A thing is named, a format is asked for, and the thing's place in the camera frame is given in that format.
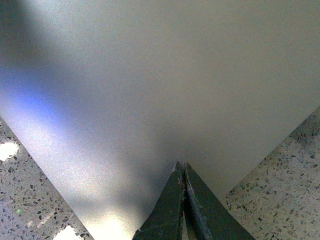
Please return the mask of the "right gripper dark right-camera left finger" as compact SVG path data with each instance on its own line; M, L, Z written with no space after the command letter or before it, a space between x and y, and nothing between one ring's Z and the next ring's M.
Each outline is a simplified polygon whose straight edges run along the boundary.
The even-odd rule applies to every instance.
M181 240L185 186L176 162L151 214L133 236L135 240Z

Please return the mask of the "right gripper dark right-camera right finger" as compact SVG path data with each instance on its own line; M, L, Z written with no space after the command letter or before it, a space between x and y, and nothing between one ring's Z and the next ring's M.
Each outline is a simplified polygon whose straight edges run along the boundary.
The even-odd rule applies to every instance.
M187 216L198 240L253 240L188 162L184 163Z

